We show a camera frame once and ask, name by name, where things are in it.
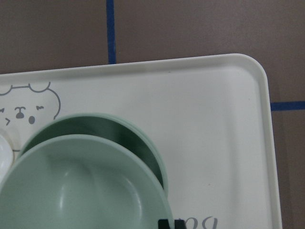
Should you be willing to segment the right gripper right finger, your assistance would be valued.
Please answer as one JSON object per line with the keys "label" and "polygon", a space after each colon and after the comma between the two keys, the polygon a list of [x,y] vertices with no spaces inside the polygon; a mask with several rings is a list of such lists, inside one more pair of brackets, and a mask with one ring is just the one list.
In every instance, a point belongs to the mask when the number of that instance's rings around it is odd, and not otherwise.
{"label": "right gripper right finger", "polygon": [[174,220],[175,229],[185,229],[185,221],[183,219]]}

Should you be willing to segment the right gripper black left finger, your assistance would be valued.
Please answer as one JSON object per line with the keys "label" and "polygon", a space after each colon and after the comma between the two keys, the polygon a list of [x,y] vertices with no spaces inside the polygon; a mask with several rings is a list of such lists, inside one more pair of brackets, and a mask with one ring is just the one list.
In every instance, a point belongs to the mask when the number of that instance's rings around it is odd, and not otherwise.
{"label": "right gripper black left finger", "polygon": [[167,219],[158,220],[158,229],[170,229],[169,221]]}

